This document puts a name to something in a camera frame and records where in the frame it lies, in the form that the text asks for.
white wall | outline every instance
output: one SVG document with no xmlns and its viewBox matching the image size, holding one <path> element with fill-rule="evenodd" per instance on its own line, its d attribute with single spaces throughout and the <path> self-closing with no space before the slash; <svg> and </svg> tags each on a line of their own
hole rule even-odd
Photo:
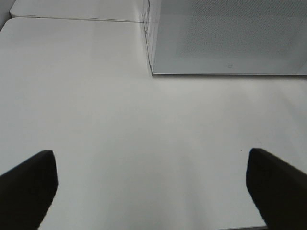
<svg viewBox="0 0 307 230">
<path fill-rule="evenodd" d="M 0 30 L 5 22 L 11 18 L 10 9 L 15 0 L 0 0 Z"/>
</svg>

white box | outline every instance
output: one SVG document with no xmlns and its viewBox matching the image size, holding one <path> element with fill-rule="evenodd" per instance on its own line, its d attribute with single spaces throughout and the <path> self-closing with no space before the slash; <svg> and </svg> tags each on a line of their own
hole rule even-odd
<svg viewBox="0 0 307 230">
<path fill-rule="evenodd" d="M 307 0 L 144 0 L 157 74 L 307 73 Z"/>
</svg>

white tabletop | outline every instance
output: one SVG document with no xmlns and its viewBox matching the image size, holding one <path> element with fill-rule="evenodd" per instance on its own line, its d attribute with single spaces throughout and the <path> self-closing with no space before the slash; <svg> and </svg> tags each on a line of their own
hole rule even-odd
<svg viewBox="0 0 307 230">
<path fill-rule="evenodd" d="M 12 17 L 139 22 L 143 0 L 16 0 Z"/>
<path fill-rule="evenodd" d="M 17 18 L 0 33 L 0 174 L 54 150 L 41 230 L 263 225 L 245 186 L 264 148 L 307 172 L 302 79 L 153 78 L 141 23 Z"/>
</svg>

